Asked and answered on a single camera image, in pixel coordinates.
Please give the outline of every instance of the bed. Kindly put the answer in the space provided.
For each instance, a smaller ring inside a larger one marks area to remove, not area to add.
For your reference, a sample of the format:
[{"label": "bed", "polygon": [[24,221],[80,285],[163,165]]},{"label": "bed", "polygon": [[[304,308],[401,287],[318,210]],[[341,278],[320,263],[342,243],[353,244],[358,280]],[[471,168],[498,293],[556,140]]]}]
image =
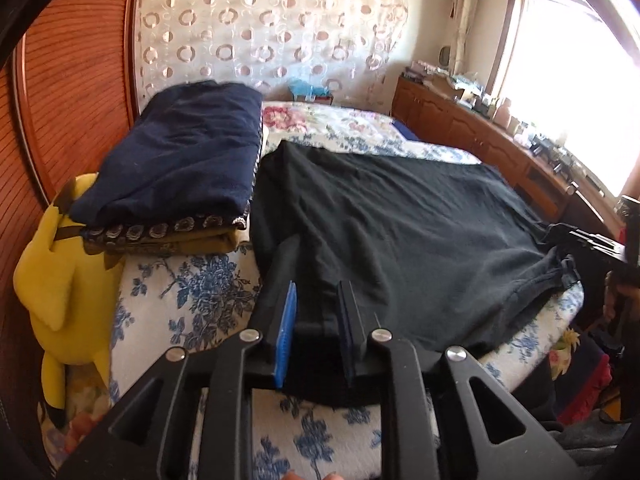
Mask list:
[{"label": "bed", "polygon": [[[478,164],[454,148],[406,140],[389,117],[349,108],[266,102],[264,153],[287,139],[334,152],[370,153]],[[117,402],[169,347],[200,351],[242,330],[260,290],[248,231],[233,253],[127,258],[111,340],[109,394]],[[582,306],[580,283],[553,295],[536,318],[481,363],[513,391],[558,341]],[[203,322],[212,312],[213,322]],[[380,409],[334,410],[276,392],[255,390],[254,479],[279,479],[294,469],[303,478],[338,471],[347,480],[380,474]],[[202,426],[202,410],[197,428]],[[190,478],[197,471],[194,435]]]}]

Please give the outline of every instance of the dresser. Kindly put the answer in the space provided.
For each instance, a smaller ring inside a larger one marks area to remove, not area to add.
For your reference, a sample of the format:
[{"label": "dresser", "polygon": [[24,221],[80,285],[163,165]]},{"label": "dresser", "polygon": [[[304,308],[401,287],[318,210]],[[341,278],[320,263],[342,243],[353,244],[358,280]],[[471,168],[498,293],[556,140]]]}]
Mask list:
[{"label": "dresser", "polygon": [[574,194],[575,187],[513,142],[503,129],[433,87],[400,77],[391,115],[425,142],[461,148],[495,166],[547,221],[559,221]]}]

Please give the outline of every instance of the silver bolt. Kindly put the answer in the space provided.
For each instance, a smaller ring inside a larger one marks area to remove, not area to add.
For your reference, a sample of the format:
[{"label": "silver bolt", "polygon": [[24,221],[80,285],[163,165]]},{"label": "silver bolt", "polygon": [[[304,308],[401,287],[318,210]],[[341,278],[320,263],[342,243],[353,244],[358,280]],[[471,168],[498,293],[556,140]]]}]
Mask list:
[{"label": "silver bolt", "polygon": [[447,359],[454,362],[464,361],[466,350],[462,346],[450,346],[447,348]]},{"label": "silver bolt", "polygon": [[245,343],[252,343],[260,339],[260,332],[253,328],[247,328],[240,333],[240,339]]},{"label": "silver bolt", "polygon": [[386,328],[377,328],[371,332],[371,337],[374,341],[386,343],[387,341],[391,341],[392,335]]},{"label": "silver bolt", "polygon": [[176,363],[178,361],[182,361],[187,355],[187,352],[184,351],[184,348],[181,348],[179,346],[174,346],[173,348],[169,348],[165,354],[164,357],[166,357],[166,359],[168,361],[171,361],[172,363]]}]

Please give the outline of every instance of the floral bed sheet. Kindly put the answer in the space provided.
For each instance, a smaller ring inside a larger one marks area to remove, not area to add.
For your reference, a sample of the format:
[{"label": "floral bed sheet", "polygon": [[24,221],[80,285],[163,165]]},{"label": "floral bed sheet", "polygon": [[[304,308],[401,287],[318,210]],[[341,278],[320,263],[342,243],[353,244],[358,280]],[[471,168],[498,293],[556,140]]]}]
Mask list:
[{"label": "floral bed sheet", "polygon": [[[267,102],[263,118],[268,129],[265,153],[287,139],[334,152],[479,162],[462,150],[407,141],[391,118],[373,112]],[[248,239],[229,254],[129,256],[111,338],[111,400],[117,402],[169,347],[204,350],[242,330],[259,290]],[[515,389],[558,341],[583,299],[580,283],[553,295],[532,322],[481,363],[506,389]],[[206,393],[194,434],[190,478],[197,472],[205,398]],[[333,410],[255,390],[253,408],[255,480],[278,480],[289,469],[308,480],[321,480],[333,471],[346,480],[380,474],[378,406]]]}]

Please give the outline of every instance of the yellow plush toy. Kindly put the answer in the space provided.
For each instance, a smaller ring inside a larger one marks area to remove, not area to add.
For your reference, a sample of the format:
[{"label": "yellow plush toy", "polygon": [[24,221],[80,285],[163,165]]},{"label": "yellow plush toy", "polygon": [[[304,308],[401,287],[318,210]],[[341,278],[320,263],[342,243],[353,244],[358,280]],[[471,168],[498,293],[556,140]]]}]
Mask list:
[{"label": "yellow plush toy", "polygon": [[[42,389],[58,427],[65,423],[65,365],[94,363],[104,383],[109,381],[111,328],[123,263],[106,270],[103,254],[85,254],[77,236],[79,224],[61,214],[67,209],[61,204],[76,200],[96,176],[81,175],[65,186],[44,212],[14,272],[15,292],[44,349]],[[60,200],[63,193],[66,201]]]}]

